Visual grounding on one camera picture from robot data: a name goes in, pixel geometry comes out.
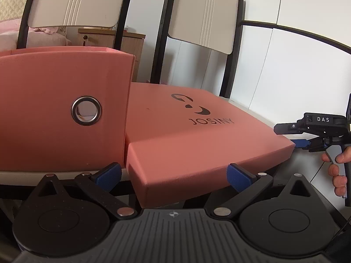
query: gray trigger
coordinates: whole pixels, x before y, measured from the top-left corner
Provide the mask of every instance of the gray trigger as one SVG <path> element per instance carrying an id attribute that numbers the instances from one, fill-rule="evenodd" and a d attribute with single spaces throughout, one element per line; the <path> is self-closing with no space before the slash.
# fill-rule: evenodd
<path id="1" fill-rule="evenodd" d="M 337 163 L 335 158 L 342 153 L 341 150 L 341 146 L 340 145 L 332 145 L 329 146 L 326 150 L 325 150 L 326 154 L 328 155 L 330 161 L 332 164 L 336 164 L 339 166 L 339 175 L 341 176 L 345 176 L 345 166 L 343 163 Z"/>

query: finger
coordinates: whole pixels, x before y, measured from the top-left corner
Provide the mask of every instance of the finger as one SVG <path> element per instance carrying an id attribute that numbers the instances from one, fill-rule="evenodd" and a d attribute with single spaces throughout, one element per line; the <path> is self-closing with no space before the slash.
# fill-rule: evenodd
<path id="1" fill-rule="evenodd" d="M 330 164 L 328 167 L 329 176 L 338 176 L 339 175 L 339 166 L 335 164 Z"/>
<path id="2" fill-rule="evenodd" d="M 340 188 L 345 186 L 347 183 L 347 178 L 345 176 L 334 176 L 333 185 L 335 188 Z"/>
<path id="3" fill-rule="evenodd" d="M 348 163 L 351 162 L 351 147 L 346 147 L 345 151 L 336 157 L 336 162 L 338 163 Z"/>
<path id="4" fill-rule="evenodd" d="M 337 195 L 338 197 L 342 197 L 343 195 L 346 194 L 346 187 L 335 188 L 334 192 L 335 192 L 335 195 Z"/>
<path id="5" fill-rule="evenodd" d="M 322 161 L 324 162 L 330 162 L 330 159 L 326 153 L 323 153 L 321 158 L 322 158 Z"/>

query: round metal ring handle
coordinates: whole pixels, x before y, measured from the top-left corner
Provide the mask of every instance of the round metal ring handle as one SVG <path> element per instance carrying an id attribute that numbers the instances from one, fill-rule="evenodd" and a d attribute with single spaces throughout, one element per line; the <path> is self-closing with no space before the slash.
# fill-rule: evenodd
<path id="1" fill-rule="evenodd" d="M 79 115 L 78 105 L 82 102 L 90 102 L 90 103 L 94 104 L 94 106 L 96 108 L 96 112 L 95 112 L 95 115 L 93 118 L 91 118 L 89 120 L 87 120 L 87 119 L 85 120 L 82 118 L 82 116 Z M 99 118 L 101 116 L 101 105 L 100 105 L 99 101 L 93 97 L 90 97 L 90 96 L 80 97 L 74 101 L 72 108 L 71 108 L 71 114 L 72 114 L 72 118 L 75 120 L 76 123 L 78 123 L 80 125 L 93 125 L 93 124 L 97 123 L 97 121 L 99 120 Z"/>

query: metal grommet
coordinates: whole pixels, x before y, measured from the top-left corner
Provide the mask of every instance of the metal grommet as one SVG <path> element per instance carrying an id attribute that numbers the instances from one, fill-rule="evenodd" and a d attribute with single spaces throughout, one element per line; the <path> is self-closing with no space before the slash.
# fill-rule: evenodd
<path id="1" fill-rule="evenodd" d="M 80 114 L 78 106 L 83 102 L 89 102 L 95 106 L 95 112 L 93 115 L 82 116 Z M 99 101 L 93 97 L 90 97 L 90 96 L 80 97 L 74 101 L 71 108 L 71 114 L 76 123 L 80 125 L 92 125 L 92 124 L 95 124 L 101 116 L 101 105 Z"/>
<path id="2" fill-rule="evenodd" d="M 216 216 L 228 216 L 230 215 L 232 211 L 228 208 L 224 208 L 224 207 L 219 207 L 219 208 L 216 208 L 213 210 L 213 213 L 216 215 Z"/>
<path id="3" fill-rule="evenodd" d="M 123 207 L 123 208 L 119 208 L 117 210 L 117 213 L 120 215 L 120 216 L 131 216 L 132 214 L 134 214 L 134 209 L 130 208 L 130 207 Z"/>

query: wooden nightstand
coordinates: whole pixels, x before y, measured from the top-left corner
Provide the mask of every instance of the wooden nightstand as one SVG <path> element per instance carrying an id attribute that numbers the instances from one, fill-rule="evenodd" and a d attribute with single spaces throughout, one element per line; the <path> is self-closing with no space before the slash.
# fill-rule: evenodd
<path id="1" fill-rule="evenodd" d="M 113 42 L 115 40 L 116 31 L 114 30 L 103 30 L 103 29 L 78 29 L 78 44 L 83 45 L 85 41 L 85 46 L 102 46 L 102 47 L 113 47 Z M 135 34 L 132 32 L 123 32 L 122 48 L 121 51 L 127 52 L 135 55 L 136 61 L 134 65 L 134 72 L 132 81 L 136 81 L 138 76 L 138 68 L 141 57 L 141 52 L 143 50 L 145 35 Z"/>

